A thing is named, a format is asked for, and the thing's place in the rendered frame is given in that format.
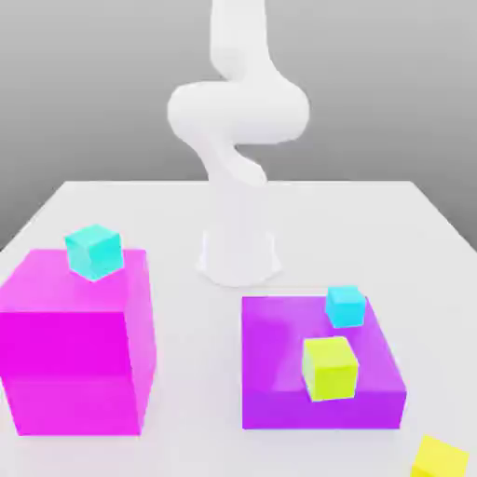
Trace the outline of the small sky blue cube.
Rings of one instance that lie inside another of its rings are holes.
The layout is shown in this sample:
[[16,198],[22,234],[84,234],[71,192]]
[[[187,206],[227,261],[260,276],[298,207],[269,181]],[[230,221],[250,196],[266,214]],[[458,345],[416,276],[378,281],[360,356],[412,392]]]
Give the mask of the small sky blue cube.
[[366,298],[354,285],[332,286],[327,290],[325,312],[334,328],[364,324]]

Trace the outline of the small turquoise cube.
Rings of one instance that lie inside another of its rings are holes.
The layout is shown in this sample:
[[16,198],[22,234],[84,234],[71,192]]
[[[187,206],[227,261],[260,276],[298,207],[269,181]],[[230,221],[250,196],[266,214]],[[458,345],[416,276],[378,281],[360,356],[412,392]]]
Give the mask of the small turquoise cube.
[[121,237],[101,225],[89,225],[65,237],[68,264],[89,281],[105,278],[124,267]]

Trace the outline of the small lime green cube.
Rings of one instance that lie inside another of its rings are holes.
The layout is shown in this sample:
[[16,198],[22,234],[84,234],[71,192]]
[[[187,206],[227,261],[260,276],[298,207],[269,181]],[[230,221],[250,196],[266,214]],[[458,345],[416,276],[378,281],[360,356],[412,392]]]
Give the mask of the small lime green cube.
[[305,338],[302,376],[313,402],[352,399],[359,362],[344,336]]

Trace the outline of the small yellow cube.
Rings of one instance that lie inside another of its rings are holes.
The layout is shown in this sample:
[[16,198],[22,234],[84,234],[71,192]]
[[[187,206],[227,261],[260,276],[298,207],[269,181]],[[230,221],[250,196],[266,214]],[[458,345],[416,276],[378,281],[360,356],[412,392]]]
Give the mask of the small yellow cube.
[[465,477],[469,453],[424,435],[411,468],[411,477]]

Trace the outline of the large purple box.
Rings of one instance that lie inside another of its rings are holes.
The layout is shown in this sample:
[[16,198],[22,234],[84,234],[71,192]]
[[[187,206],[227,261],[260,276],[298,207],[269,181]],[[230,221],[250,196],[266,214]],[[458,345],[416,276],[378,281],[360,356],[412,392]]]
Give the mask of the large purple box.
[[[303,341],[343,335],[359,362],[352,399],[313,402],[302,377]],[[241,305],[244,429],[397,429],[407,390],[376,314],[335,329],[319,295],[245,296]]]

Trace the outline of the large magenta box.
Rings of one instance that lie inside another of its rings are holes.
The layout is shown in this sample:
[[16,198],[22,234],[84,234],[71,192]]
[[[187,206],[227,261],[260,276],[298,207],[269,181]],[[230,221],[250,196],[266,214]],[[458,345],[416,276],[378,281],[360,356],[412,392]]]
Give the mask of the large magenta box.
[[18,434],[141,434],[155,337],[145,251],[98,281],[64,250],[28,252],[0,285],[0,380]]

